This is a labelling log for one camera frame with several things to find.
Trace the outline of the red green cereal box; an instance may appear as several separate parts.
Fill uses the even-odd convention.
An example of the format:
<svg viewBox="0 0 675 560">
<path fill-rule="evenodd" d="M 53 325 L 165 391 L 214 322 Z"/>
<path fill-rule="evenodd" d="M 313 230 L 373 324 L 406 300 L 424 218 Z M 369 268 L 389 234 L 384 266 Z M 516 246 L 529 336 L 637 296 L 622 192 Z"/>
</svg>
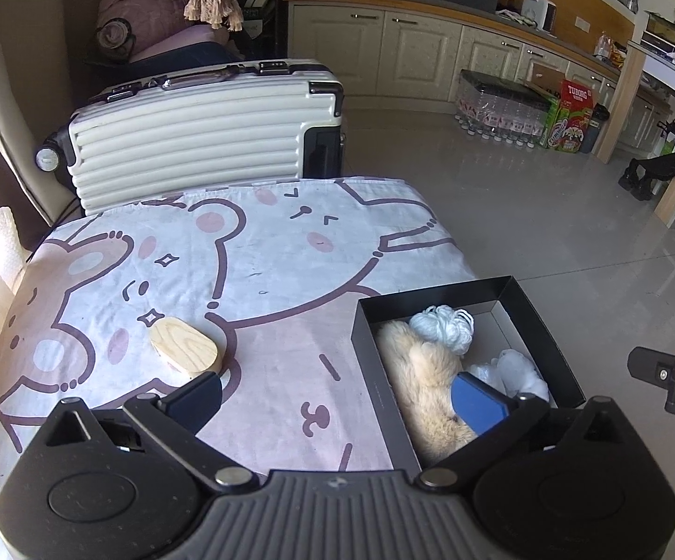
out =
<svg viewBox="0 0 675 560">
<path fill-rule="evenodd" d="M 577 153 L 593 115 L 593 92 L 588 86 L 563 78 L 550 96 L 541 146 L 565 153 Z"/>
</svg>

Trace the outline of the pack of water bottles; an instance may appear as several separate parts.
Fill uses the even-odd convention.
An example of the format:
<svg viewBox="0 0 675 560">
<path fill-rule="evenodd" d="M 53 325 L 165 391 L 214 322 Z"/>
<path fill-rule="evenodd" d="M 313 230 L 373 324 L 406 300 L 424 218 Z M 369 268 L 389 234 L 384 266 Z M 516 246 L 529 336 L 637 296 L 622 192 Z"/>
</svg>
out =
<svg viewBox="0 0 675 560">
<path fill-rule="evenodd" d="M 529 86 L 486 73 L 460 72 L 455 119 L 467 134 L 535 148 L 550 106 L 548 98 Z"/>
</svg>

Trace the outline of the cream fluffy fur item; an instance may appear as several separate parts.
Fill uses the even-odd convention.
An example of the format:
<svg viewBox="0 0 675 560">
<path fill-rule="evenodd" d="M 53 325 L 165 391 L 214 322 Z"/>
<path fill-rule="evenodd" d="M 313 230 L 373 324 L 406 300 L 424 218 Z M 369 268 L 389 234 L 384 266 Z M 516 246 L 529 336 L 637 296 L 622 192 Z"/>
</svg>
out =
<svg viewBox="0 0 675 560">
<path fill-rule="evenodd" d="M 375 341 L 422 465 L 436 464 L 476 438 L 452 408 L 451 385 L 461 371 L 456 355 L 423 340 L 404 321 L 384 324 Z"/>
</svg>

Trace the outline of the cream cabinet row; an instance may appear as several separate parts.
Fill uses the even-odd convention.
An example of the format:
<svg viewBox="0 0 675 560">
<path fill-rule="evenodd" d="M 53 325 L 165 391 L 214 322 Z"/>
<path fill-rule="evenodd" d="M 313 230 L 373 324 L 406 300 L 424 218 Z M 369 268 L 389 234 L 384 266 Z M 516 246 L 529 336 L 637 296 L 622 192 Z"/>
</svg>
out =
<svg viewBox="0 0 675 560">
<path fill-rule="evenodd" d="M 443 112 L 470 70 L 527 82 L 542 67 L 613 105 L 619 73 L 549 34 L 421 0 L 284 0 L 288 53 L 335 73 L 356 105 Z"/>
</svg>

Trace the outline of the bear print bed sheet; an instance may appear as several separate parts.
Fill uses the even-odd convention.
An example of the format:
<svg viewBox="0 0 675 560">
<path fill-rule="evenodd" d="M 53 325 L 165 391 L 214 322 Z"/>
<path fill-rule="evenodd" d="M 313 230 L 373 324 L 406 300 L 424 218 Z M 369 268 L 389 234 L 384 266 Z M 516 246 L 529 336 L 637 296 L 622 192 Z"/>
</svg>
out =
<svg viewBox="0 0 675 560">
<path fill-rule="evenodd" d="M 59 399 L 117 407 L 184 385 L 150 341 L 172 320 L 222 351 L 206 444 L 259 474 L 385 469 L 351 342 L 357 302 L 470 278 L 398 180 L 177 192 L 65 224 L 23 272 L 0 335 L 0 490 Z"/>
</svg>

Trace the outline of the wooden desk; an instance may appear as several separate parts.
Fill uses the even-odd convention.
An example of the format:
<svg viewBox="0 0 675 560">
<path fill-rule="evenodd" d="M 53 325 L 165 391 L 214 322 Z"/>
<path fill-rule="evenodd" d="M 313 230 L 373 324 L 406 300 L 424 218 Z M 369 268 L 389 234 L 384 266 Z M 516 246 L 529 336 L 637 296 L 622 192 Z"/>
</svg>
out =
<svg viewBox="0 0 675 560">
<path fill-rule="evenodd" d="M 625 64 L 620 70 L 611 102 L 611 117 L 595 143 L 594 157 L 604 164 L 611 162 L 620 133 L 627 124 L 637 96 L 641 96 L 653 107 L 658 107 L 661 105 L 660 96 L 664 92 L 675 98 L 675 64 L 651 52 L 642 44 L 629 41 Z M 675 178 L 662 194 L 655 207 L 655 215 L 666 228 L 675 228 Z"/>
</svg>

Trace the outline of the white small appliance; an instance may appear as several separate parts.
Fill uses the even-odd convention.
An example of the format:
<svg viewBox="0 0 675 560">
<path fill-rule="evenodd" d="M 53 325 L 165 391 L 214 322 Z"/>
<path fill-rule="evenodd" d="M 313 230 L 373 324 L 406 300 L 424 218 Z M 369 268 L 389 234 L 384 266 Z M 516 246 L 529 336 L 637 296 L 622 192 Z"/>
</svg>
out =
<svg viewBox="0 0 675 560">
<path fill-rule="evenodd" d="M 537 29 L 552 32 L 555 25 L 556 5 L 550 0 L 523 0 L 521 15 L 533 21 Z"/>
</svg>

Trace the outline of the white yarn bundle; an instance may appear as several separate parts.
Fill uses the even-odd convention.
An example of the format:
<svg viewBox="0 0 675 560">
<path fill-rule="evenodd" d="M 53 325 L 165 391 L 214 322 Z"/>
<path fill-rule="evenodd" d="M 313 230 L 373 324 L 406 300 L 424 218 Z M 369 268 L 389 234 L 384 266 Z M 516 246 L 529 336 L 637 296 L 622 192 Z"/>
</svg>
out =
<svg viewBox="0 0 675 560">
<path fill-rule="evenodd" d="M 410 318 L 411 329 L 423 340 L 446 346 L 463 357 L 474 340 L 475 321 L 463 308 L 430 306 Z"/>
</svg>

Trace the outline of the black open box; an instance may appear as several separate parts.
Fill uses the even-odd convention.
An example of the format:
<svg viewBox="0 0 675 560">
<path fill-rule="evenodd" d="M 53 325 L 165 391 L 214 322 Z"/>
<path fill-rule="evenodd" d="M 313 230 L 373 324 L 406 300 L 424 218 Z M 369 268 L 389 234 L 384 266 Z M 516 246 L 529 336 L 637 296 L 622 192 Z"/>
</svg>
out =
<svg viewBox="0 0 675 560">
<path fill-rule="evenodd" d="M 405 431 L 375 334 L 384 322 L 407 320 L 438 305 L 463 308 L 474 316 L 473 342 L 465 355 L 467 364 L 484 364 L 503 350 L 517 350 L 535 363 L 549 386 L 554 406 L 577 408 L 585 402 L 568 360 L 523 288 L 511 276 L 363 298 L 356 307 L 351 341 L 393 468 L 417 476 L 424 462 Z"/>
</svg>

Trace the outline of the oval wooden block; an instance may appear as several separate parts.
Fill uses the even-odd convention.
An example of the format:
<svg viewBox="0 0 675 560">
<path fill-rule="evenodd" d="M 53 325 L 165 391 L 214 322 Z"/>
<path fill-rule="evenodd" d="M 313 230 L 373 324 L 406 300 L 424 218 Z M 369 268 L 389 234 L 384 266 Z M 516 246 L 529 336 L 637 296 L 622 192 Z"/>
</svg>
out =
<svg viewBox="0 0 675 560">
<path fill-rule="evenodd" d="M 215 341 L 177 317 L 156 321 L 149 337 L 156 353 L 189 378 L 222 371 L 223 353 Z"/>
</svg>

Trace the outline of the white ribbed suitcase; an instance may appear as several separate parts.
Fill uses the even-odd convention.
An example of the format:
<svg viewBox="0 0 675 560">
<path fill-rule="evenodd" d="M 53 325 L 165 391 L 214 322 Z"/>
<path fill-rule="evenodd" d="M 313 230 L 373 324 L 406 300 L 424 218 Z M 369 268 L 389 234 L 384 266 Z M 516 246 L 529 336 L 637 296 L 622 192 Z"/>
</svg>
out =
<svg viewBox="0 0 675 560">
<path fill-rule="evenodd" d="M 344 86 L 313 59 L 190 68 L 107 87 L 35 150 L 85 214 L 187 189 L 335 178 Z"/>
</svg>

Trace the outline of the pink bundled bedding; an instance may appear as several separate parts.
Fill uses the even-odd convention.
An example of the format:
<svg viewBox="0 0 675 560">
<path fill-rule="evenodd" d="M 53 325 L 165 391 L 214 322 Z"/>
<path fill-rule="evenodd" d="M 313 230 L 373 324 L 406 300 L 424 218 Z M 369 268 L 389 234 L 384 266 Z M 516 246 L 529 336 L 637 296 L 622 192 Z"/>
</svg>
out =
<svg viewBox="0 0 675 560">
<path fill-rule="evenodd" d="M 92 48 L 103 61 L 133 63 L 199 43 L 227 46 L 227 29 L 188 21 L 188 0 L 101 0 Z"/>
</svg>

